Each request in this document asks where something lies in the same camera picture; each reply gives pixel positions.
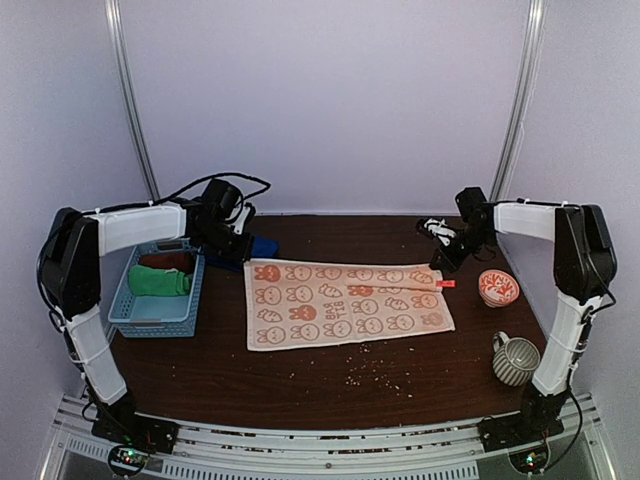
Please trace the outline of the orange bunny pattern towel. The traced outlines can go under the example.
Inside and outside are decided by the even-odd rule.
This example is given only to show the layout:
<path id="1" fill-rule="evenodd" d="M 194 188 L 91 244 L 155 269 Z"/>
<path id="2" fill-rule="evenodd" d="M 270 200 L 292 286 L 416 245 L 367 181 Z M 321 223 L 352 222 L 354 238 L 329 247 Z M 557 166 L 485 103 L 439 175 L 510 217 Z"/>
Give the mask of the orange bunny pattern towel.
<path id="1" fill-rule="evenodd" d="M 454 330 L 426 264 L 358 265 L 255 259 L 244 266 L 247 347 L 337 346 Z"/>

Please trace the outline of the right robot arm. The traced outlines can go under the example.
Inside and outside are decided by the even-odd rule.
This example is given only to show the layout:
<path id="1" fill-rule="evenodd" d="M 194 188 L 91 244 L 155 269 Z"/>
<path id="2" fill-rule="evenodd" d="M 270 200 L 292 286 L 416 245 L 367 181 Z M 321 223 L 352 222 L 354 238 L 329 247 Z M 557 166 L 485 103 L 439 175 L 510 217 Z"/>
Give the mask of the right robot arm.
<path id="1" fill-rule="evenodd" d="M 468 257 L 495 246 L 499 234 L 537 238 L 554 246 L 556 314 L 541 363 L 512 423 L 517 438 L 530 442 L 558 417 L 595 316 L 616 302 L 609 285 L 617 273 L 617 259 L 606 220 L 597 205 L 525 199 L 490 202 L 479 187 L 465 188 L 455 202 L 462 227 L 435 218 L 416 225 L 438 243 L 430 262 L 434 270 L 459 270 Z"/>

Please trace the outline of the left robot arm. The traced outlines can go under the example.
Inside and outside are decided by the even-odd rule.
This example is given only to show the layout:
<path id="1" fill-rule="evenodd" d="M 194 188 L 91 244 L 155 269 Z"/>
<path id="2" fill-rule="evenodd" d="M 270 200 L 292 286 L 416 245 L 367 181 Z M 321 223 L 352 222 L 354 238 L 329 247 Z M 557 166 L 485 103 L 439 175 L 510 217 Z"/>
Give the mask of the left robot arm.
<path id="1" fill-rule="evenodd" d="M 193 198 L 165 198 L 78 211 L 60 209 L 38 255 L 36 282 L 70 358 L 84 376 L 106 429 L 123 444 L 144 433 L 135 400 L 106 339 L 100 314 L 100 261 L 128 247 L 186 239 L 226 261 L 249 258 L 253 237 L 246 227 L 256 213 L 250 198 L 225 175 L 201 178 Z"/>

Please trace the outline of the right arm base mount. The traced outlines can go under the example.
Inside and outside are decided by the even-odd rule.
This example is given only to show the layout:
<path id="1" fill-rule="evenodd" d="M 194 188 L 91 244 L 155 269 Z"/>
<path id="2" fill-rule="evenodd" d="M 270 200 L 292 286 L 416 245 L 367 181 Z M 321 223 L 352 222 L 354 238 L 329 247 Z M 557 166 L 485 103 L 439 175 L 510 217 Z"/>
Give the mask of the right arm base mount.
<path id="1" fill-rule="evenodd" d="M 549 440 L 564 432 L 559 420 L 542 430 L 531 429 L 519 413 L 484 417 L 477 429 L 485 453 L 506 450 L 511 467 L 525 475 L 542 474 L 551 465 Z"/>

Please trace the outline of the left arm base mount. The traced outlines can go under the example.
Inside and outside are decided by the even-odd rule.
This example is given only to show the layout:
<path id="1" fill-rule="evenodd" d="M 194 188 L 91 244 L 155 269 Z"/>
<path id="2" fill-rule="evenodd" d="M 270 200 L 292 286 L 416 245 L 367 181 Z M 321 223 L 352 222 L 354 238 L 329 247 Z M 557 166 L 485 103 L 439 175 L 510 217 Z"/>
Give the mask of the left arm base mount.
<path id="1" fill-rule="evenodd" d="M 107 453 L 107 466 L 115 475 L 127 478 L 140 474 L 154 455 L 173 452 L 179 425 L 136 415 L 133 432 L 126 433 L 106 418 L 98 418 L 91 433 L 113 443 Z"/>

